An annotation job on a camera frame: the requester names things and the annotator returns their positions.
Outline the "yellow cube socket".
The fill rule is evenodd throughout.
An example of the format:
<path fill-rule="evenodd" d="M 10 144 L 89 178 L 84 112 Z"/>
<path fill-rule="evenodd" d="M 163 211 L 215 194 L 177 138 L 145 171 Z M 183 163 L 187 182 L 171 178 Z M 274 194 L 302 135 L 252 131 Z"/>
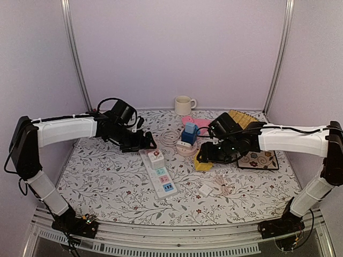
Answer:
<path fill-rule="evenodd" d="M 197 156 L 199 154 L 199 151 L 196 152 L 194 158 L 193 158 L 193 162 L 194 162 L 194 167 L 196 171 L 210 171 L 210 169 L 213 167 L 213 163 L 208 162 L 208 163 L 200 163 L 197 160 Z"/>

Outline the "dark blue cube socket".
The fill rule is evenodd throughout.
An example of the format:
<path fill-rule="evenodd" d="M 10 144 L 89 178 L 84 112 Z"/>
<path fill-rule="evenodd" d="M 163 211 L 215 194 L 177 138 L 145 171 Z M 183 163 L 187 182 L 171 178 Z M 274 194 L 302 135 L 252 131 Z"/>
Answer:
<path fill-rule="evenodd" d="M 181 141 L 189 143 L 190 145 L 194 145 L 194 143 L 197 140 L 197 133 L 196 131 L 189 133 L 186 132 L 185 130 L 182 131 L 181 133 Z"/>

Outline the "white multicolour power strip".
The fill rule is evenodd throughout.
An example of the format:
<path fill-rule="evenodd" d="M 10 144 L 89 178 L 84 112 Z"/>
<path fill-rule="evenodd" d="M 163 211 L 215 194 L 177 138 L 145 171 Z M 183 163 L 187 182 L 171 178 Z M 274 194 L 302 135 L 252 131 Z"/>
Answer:
<path fill-rule="evenodd" d="M 178 190 L 166 168 L 166 163 L 163 168 L 160 168 L 158 170 L 152 169 L 149 158 L 147 156 L 147 154 L 152 151 L 140 150 L 139 155 L 143 161 L 157 197 L 161 200 L 171 198 L 178 193 Z"/>

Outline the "white tiger cube socket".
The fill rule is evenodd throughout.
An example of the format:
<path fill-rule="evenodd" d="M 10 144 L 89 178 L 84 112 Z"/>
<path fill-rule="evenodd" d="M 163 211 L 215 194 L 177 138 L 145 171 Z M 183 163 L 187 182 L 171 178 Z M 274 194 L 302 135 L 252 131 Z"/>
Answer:
<path fill-rule="evenodd" d="M 165 166 L 165 158 L 161 150 L 156 149 L 152 152 L 149 152 L 147 156 L 149 158 L 149 161 L 153 170 L 158 170 Z"/>

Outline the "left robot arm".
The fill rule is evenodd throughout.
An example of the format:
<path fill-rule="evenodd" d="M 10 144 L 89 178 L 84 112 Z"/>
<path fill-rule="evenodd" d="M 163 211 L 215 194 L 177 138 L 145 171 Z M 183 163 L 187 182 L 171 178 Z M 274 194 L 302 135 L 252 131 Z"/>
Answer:
<path fill-rule="evenodd" d="M 8 155 L 8 160 L 15 167 L 13 173 L 46 205 L 55 221 L 67 232 L 78 230 L 79 218 L 43 171 L 39 150 L 47 145 L 80 138 L 101 138 L 119 146 L 124 153 L 155 149 L 151 132 L 140 129 L 144 119 L 138 116 L 129 125 L 130 119 L 131 115 L 106 111 L 37 120 L 22 116 L 18 120 Z"/>

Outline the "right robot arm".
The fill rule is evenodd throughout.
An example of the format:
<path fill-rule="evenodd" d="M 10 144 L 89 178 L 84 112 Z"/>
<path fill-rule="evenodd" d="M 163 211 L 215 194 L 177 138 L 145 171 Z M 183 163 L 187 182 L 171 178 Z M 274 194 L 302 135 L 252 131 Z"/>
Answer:
<path fill-rule="evenodd" d="M 289 127 L 263 122 L 252 122 L 245 129 L 226 132 L 211 127 L 210 138 L 218 143 L 206 142 L 196 157 L 200 163 L 229 164 L 248 152 L 305 153 L 323 158 L 322 168 L 297 196 L 292 198 L 277 222 L 281 233 L 289 233 L 305 213 L 321 201 L 334 187 L 342 185 L 342 128 L 338 122 L 328 126 Z"/>

